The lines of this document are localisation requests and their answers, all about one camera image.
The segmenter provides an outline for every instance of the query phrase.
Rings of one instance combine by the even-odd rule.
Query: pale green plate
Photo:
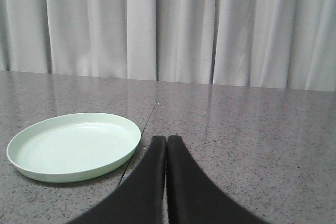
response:
[[[70,114],[19,132],[7,147],[7,156],[29,178],[76,182],[101,176],[124,164],[140,137],[137,125],[121,116]]]

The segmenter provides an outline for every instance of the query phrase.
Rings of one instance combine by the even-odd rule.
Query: granite countertop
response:
[[[1,224],[65,223],[122,183],[153,135],[172,134],[183,136],[222,191],[266,221],[336,222],[334,92],[2,71],[0,109]],[[80,112],[117,114],[139,126],[129,165],[84,182],[51,184],[9,163],[6,147],[16,133]]]

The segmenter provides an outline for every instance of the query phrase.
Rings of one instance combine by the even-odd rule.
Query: speckled gray surface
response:
[[[0,223],[64,223],[114,190],[126,168],[85,182],[36,182],[7,160],[7,144],[16,133],[78,112],[125,116],[143,130],[156,100],[155,82],[0,72]]]
[[[157,90],[125,177],[152,135],[178,133],[210,179],[266,221],[336,223],[335,93],[163,82]]]
[[[0,72],[0,108],[0,223],[63,223],[117,186],[125,165],[60,186],[27,179],[7,161],[15,133],[75,112],[145,127],[125,178],[153,135],[178,133],[225,193],[270,223],[336,223],[333,92]]]

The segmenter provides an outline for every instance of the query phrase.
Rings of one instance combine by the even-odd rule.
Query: plate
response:
[[[33,124],[19,132],[7,156],[25,176],[44,182],[76,182],[124,164],[140,141],[139,128],[118,115],[79,113]]]

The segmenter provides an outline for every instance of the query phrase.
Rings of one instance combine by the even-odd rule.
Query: curtain fold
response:
[[[0,70],[336,91],[336,0],[0,0]]]

